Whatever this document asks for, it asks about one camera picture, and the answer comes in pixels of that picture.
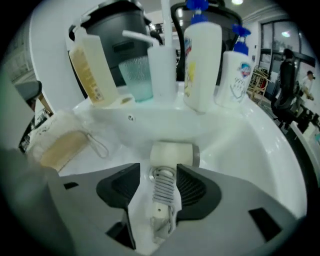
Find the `spray bottle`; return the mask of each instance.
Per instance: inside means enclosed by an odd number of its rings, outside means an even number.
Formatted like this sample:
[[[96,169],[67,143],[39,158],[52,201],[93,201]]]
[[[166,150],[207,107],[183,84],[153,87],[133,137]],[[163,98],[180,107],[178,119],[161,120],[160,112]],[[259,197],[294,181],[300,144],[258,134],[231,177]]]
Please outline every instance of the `spray bottle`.
[[[98,35],[87,34],[82,23],[90,16],[77,19],[73,24],[74,47],[69,56],[74,70],[90,98],[97,107],[107,107],[119,96]]]
[[[195,14],[184,32],[184,102],[200,113],[205,113],[213,101],[222,49],[221,27],[202,14],[208,6],[207,0],[187,1]]]
[[[215,98],[218,105],[228,109],[240,106],[253,72],[253,62],[248,57],[249,48],[246,45],[246,36],[251,32],[236,24],[232,30],[239,35],[239,40],[234,45],[233,51],[223,53],[221,82]]]

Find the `gray cover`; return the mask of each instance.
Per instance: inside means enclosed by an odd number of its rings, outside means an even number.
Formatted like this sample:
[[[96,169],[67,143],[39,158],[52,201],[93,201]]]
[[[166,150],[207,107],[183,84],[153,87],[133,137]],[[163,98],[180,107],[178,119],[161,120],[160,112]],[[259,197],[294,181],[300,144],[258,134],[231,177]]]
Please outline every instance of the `gray cover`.
[[[125,212],[109,207],[96,194],[100,180],[130,164],[60,178],[55,170],[31,164],[16,151],[1,155],[1,165],[7,167],[1,175],[4,196],[22,225],[41,243],[60,255],[138,255],[105,234]],[[222,200],[206,218],[179,222],[153,255],[268,255],[298,224],[288,210],[252,183],[187,168],[216,182]],[[79,186],[66,190],[68,182]],[[248,213],[257,208],[264,208],[282,228],[268,243]]]

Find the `product label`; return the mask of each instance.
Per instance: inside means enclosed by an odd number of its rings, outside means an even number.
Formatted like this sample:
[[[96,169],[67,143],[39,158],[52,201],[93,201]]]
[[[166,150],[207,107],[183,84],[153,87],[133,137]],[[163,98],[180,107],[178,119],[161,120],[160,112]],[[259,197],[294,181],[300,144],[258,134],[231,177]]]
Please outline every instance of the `product label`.
[[[248,63],[242,62],[240,64],[240,67],[238,70],[241,72],[243,78],[245,79],[246,77],[250,76],[251,73],[251,67]]]
[[[230,84],[231,100],[241,102],[246,95],[250,83],[251,66],[248,63],[242,62],[237,71],[240,72],[240,75],[237,75]]]
[[[188,55],[192,50],[192,40],[189,37],[184,39],[184,54],[185,54],[185,61],[187,61]]]
[[[191,61],[186,63],[185,67],[185,79],[184,79],[184,95],[190,96],[190,91],[193,88],[196,72],[196,62]]]
[[[96,84],[82,47],[78,46],[70,56],[70,59],[74,70],[92,103],[103,101],[105,98]]]
[[[184,38],[184,53],[185,53],[185,78],[184,78],[184,95],[190,97],[190,92],[193,87],[196,62],[188,62],[188,56],[192,51],[192,40],[189,37]]]

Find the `window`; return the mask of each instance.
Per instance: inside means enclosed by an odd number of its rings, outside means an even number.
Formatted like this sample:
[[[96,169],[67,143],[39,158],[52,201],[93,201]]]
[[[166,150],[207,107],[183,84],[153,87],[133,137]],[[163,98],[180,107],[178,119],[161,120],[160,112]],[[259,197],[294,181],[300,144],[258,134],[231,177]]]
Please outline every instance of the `window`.
[[[286,48],[299,53],[297,25],[292,21],[275,22],[273,49],[282,53]]]
[[[306,39],[305,35],[300,32],[299,33],[300,35],[300,38],[301,38],[301,53],[304,54],[304,55],[308,55],[310,57],[313,57],[315,58],[316,55],[314,53],[314,50],[312,50],[308,40]]]
[[[297,25],[290,20],[279,20],[261,25],[261,52],[259,67],[268,71],[270,83],[265,93],[269,100],[278,91],[276,80],[282,63],[284,49],[293,51],[295,58],[295,80],[300,81],[307,75],[307,71],[314,71],[315,54],[308,40],[299,31]]]
[[[272,23],[262,26],[262,46],[264,49],[271,49],[272,47]]]
[[[270,63],[271,63],[271,55],[265,54],[265,53],[261,54],[259,66],[269,70]]]

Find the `black plastic panel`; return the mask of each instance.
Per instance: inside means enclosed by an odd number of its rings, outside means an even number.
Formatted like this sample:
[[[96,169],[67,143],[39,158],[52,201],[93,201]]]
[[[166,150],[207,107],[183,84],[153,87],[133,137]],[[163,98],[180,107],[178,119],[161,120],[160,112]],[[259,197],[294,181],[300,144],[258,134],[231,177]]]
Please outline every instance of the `black plastic panel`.
[[[263,208],[250,210],[249,214],[259,228],[266,242],[281,232],[281,228]]]
[[[222,193],[219,186],[182,164],[178,164],[176,169],[176,186],[182,204],[182,210],[177,213],[177,222],[205,218],[221,201]]]
[[[140,164],[135,163],[102,179],[96,186],[98,196],[110,207],[128,211],[128,205],[140,184]]]
[[[121,222],[117,222],[114,224],[112,228],[110,228],[106,234],[116,240],[118,243],[135,250],[136,243],[134,237],[132,235],[130,222],[128,213],[126,212],[123,216],[123,220]]]
[[[69,190],[69,189],[72,189],[74,187],[79,186],[79,184],[75,183],[75,182],[69,182],[69,183],[66,183],[66,184],[63,184],[63,185],[64,185],[66,190]]]

